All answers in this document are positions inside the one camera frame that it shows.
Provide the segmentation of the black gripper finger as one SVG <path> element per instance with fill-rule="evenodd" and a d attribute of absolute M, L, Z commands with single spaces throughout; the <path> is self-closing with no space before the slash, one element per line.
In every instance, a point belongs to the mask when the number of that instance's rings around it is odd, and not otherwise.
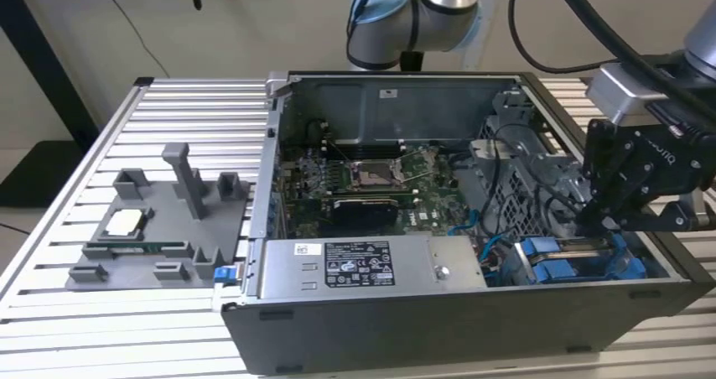
<path fill-rule="evenodd" d="M 693 190 L 664 205 L 658 214 L 644 210 L 620 211 L 609 216 L 622 231 L 686 232 L 708 230 L 704 192 Z"/>
<path fill-rule="evenodd" d="M 641 149 L 641 128 L 620 127 L 606 119 L 589 121 L 581 173 L 590 200 L 576 217 L 578 234 L 600 235 L 608 229 L 605 218 L 620 223 L 641 212 Z"/>

